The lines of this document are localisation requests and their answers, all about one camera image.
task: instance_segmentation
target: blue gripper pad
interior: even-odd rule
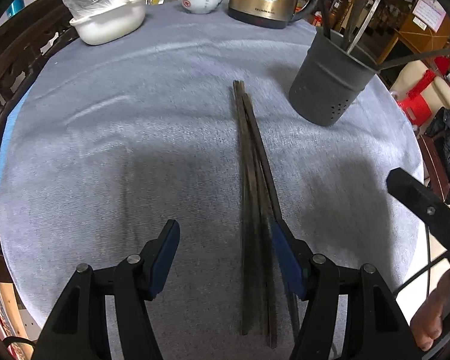
[[[277,254],[282,277],[290,290],[300,299],[305,298],[307,290],[304,286],[303,270],[291,245],[280,225],[275,221],[271,226],[271,239]]]
[[[151,266],[150,287],[148,293],[154,299],[162,292],[165,282],[167,281],[168,272],[172,266],[175,252],[180,242],[180,226],[177,221],[169,221],[170,226],[163,229],[166,234],[160,234],[157,241],[163,239],[160,250],[157,253],[155,261]]]

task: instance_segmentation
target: cable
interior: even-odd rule
[[[403,283],[401,286],[399,286],[399,288],[397,288],[394,292],[392,292],[394,297],[396,298],[398,296],[398,294],[400,293],[400,291],[402,291],[406,286],[408,286],[416,278],[418,278],[423,273],[425,273],[426,271],[428,271],[431,268],[433,268],[435,265],[437,265],[443,259],[446,259],[446,258],[449,258],[449,257],[450,257],[450,252],[448,250],[443,252],[440,256],[438,256],[436,259],[434,259],[432,262],[430,262],[430,264],[427,264],[426,266],[424,266],[416,274],[414,274],[411,278],[409,278],[405,283]]]
[[[430,249],[430,228],[428,225],[425,225],[425,237],[427,238],[427,265],[431,264],[432,253]],[[431,267],[427,270],[427,298],[430,295],[430,275],[431,275]]]
[[[35,343],[33,341],[30,341],[29,339],[23,338],[23,337],[16,337],[14,335],[9,335],[8,337],[5,337],[2,340],[3,344],[8,348],[10,345],[15,344],[15,343],[20,343],[20,344],[28,344],[31,345],[35,348]]]

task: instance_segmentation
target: calendar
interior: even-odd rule
[[[413,14],[437,32],[447,13],[437,0],[418,0]]]

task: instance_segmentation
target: hand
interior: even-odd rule
[[[433,341],[442,334],[443,307],[450,295],[450,269],[440,278],[437,288],[423,302],[410,322],[416,344],[429,350]]]

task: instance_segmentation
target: metal utensil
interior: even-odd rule
[[[367,17],[365,17],[365,21],[363,22],[362,26],[360,27],[360,30],[358,30],[355,38],[353,39],[353,42],[351,42],[348,49],[346,50],[347,54],[350,54],[350,52],[353,50],[353,48],[359,42],[360,38],[362,37],[363,33],[365,32],[365,29],[368,26],[368,23],[370,23],[370,20],[372,20],[372,16],[375,13],[375,11],[377,10],[379,3],[380,3],[380,0],[375,0],[375,2],[373,3],[372,7],[370,8],[370,11],[368,12]]]
[[[350,44],[350,40],[353,35],[353,30],[356,27],[356,23],[359,21],[360,13],[365,5],[366,0],[354,0],[352,11],[350,12],[350,16],[348,17],[348,22],[346,24],[345,33],[343,35],[343,40],[341,44],[341,48],[343,50],[348,49],[348,45]]]
[[[417,61],[419,59],[435,58],[437,56],[450,56],[450,48],[433,51],[420,52],[419,54],[412,54],[400,58],[391,59],[378,65],[377,69],[384,71],[385,69],[393,68],[395,66],[406,65],[409,62]]]

